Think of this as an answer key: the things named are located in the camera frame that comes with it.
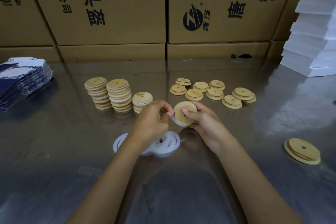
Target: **right hand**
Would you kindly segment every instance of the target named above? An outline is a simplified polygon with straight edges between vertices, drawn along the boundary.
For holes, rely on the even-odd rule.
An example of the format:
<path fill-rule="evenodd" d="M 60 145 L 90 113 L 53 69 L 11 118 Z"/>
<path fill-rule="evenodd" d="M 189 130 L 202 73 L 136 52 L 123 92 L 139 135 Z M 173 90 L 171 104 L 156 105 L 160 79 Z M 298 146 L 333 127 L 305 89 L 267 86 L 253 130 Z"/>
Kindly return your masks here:
<path fill-rule="evenodd" d="M 199 112 L 192 112 L 187 108 L 182 108 L 182 112 L 188 118 L 195 120 L 195 123 L 189 127 L 195 129 L 210 150 L 218 155 L 223 148 L 223 140 L 225 139 L 225 135 L 229 133 L 228 130 L 213 110 L 199 102 L 191 101 L 191 103 L 197 107 Z"/>

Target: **cardboard box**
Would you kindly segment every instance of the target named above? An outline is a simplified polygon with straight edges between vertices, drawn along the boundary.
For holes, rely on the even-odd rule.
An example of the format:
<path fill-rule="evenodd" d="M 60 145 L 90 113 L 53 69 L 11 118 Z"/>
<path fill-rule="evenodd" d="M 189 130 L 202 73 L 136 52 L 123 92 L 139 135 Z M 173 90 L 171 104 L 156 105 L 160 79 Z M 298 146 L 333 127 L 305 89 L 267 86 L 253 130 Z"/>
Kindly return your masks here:
<path fill-rule="evenodd" d="M 7 47 L 0 48 L 0 62 L 14 57 L 33 57 L 47 62 L 62 62 L 56 47 Z"/>
<path fill-rule="evenodd" d="M 167 59 L 263 58 L 269 42 L 167 44 Z"/>
<path fill-rule="evenodd" d="M 295 12 L 296 6 L 300 0 L 287 0 L 285 6 L 282 10 L 280 19 L 275 28 L 274 34 L 272 36 L 272 40 L 287 40 L 290 35 L 290 29 L 293 22 L 296 21 L 299 16 L 298 13 Z"/>
<path fill-rule="evenodd" d="M 265 59 L 281 58 L 286 41 L 270 41 Z"/>
<path fill-rule="evenodd" d="M 169 0 L 171 44 L 271 40 L 286 0 Z"/>
<path fill-rule="evenodd" d="M 53 38 L 35 0 L 0 0 L 0 46 L 52 46 Z"/>
<path fill-rule="evenodd" d="M 65 62 L 165 60 L 165 44 L 58 46 Z"/>
<path fill-rule="evenodd" d="M 38 0 L 58 45 L 166 42 L 165 0 Z"/>

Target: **stainless steel table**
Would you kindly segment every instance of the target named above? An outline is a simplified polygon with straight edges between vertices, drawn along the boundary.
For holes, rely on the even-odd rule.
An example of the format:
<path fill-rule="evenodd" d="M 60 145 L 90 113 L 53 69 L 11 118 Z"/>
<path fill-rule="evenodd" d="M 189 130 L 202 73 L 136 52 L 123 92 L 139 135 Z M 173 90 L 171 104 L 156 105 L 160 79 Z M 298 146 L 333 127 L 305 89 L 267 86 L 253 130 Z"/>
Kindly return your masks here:
<path fill-rule="evenodd" d="M 206 96 L 267 179 L 306 223 L 336 220 L 336 76 L 306 78 L 260 60 L 54 64 L 54 79 L 0 113 L 0 223 L 64 223 L 113 158 L 112 145 L 136 114 L 95 109 L 84 82 L 124 78 L 172 106 L 176 78 L 246 87 L 257 102 L 230 110 Z M 140 157 L 118 223 L 246 223 L 217 158 L 192 129 L 170 124 L 181 146 L 169 157 Z M 313 143 L 322 162 L 308 166 L 283 150 L 286 139 Z"/>

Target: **hand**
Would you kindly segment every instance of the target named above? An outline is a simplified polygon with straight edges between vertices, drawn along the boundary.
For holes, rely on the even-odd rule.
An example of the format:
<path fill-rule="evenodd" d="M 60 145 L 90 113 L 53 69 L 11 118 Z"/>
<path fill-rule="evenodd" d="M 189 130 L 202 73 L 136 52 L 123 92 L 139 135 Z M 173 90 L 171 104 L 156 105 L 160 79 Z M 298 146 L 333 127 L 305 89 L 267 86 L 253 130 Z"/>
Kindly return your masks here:
<path fill-rule="evenodd" d="M 228 130 L 213 110 L 199 102 L 191 101 L 191 103 L 197 107 L 199 112 L 192 112 L 187 108 L 182 108 L 182 112 L 187 117 L 196 120 L 189 127 L 195 129 L 210 150 L 218 155 L 223 148 L 223 140 L 225 134 L 229 133 Z"/>
<path fill-rule="evenodd" d="M 132 140 L 133 143 L 139 144 L 141 151 L 145 150 L 168 131 L 168 122 L 173 115 L 173 108 L 164 100 L 146 105 L 126 141 Z"/>

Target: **left hand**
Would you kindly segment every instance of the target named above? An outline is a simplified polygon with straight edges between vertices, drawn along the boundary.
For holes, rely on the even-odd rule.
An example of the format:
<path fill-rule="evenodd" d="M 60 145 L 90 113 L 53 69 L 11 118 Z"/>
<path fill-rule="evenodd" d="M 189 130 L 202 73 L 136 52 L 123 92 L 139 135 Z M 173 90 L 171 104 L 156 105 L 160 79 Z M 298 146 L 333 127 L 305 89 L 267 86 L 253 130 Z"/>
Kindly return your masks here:
<path fill-rule="evenodd" d="M 168 122 L 173 115 L 173 108 L 164 100 L 146 105 L 141 110 L 126 141 L 138 144 L 141 151 L 145 150 L 168 131 Z"/>

